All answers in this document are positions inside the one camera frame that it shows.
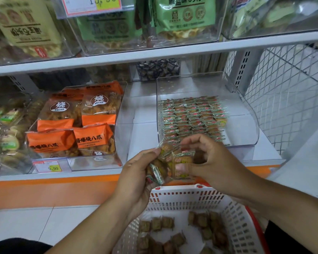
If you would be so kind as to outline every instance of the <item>white chinese character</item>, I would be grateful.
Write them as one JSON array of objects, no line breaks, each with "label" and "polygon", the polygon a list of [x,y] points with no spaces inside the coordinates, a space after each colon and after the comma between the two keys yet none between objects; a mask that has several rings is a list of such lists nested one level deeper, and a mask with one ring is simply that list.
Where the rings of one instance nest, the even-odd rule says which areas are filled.
[{"label": "white chinese character", "polygon": [[58,102],[57,103],[57,109],[58,108],[64,108],[66,106],[66,102]]},{"label": "white chinese character", "polygon": [[104,101],[104,96],[103,95],[98,95],[98,96],[96,96],[96,97],[94,97],[94,101],[95,102],[98,102],[98,101]]}]

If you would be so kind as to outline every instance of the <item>hand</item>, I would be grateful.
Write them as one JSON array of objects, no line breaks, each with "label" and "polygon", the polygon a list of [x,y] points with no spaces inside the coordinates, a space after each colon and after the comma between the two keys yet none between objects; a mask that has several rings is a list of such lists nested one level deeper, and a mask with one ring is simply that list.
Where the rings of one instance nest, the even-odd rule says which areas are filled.
[{"label": "hand", "polygon": [[248,196],[261,178],[253,174],[223,145],[204,134],[188,136],[181,141],[204,151],[203,164],[177,164],[176,170],[205,179],[213,188],[237,198]]},{"label": "hand", "polygon": [[160,154],[161,149],[144,150],[124,165],[118,185],[113,193],[127,210],[129,222],[136,219],[147,207],[151,189],[146,188],[146,167]]}]

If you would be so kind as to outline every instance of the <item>person's left hand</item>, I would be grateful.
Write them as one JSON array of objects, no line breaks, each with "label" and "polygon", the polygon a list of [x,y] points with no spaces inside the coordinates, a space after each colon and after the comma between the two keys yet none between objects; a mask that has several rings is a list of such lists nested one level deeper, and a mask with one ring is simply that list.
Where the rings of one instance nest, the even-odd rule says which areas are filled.
[{"label": "person's left hand", "polygon": [[128,220],[136,219],[146,208],[151,189],[146,187],[146,167],[160,154],[161,149],[144,150],[124,165],[114,197],[121,199],[128,210]]}]

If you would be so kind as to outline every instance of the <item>forearm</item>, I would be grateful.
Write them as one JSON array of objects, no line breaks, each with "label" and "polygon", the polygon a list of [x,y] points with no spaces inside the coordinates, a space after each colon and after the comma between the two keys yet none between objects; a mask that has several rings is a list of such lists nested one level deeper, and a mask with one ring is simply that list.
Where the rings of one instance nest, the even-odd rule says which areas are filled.
[{"label": "forearm", "polygon": [[313,253],[318,253],[318,198],[261,179],[244,198]]},{"label": "forearm", "polygon": [[112,196],[47,254],[110,253],[130,222],[127,210],[123,201]]}]

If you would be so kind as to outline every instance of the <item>price tag reading 13.90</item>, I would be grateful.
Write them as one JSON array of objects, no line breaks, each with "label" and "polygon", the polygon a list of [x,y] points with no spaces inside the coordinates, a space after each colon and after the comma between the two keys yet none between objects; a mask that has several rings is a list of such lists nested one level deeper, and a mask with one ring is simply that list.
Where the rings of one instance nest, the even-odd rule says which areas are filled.
[{"label": "price tag reading 13.90", "polygon": [[67,17],[119,11],[121,0],[62,0]]}]

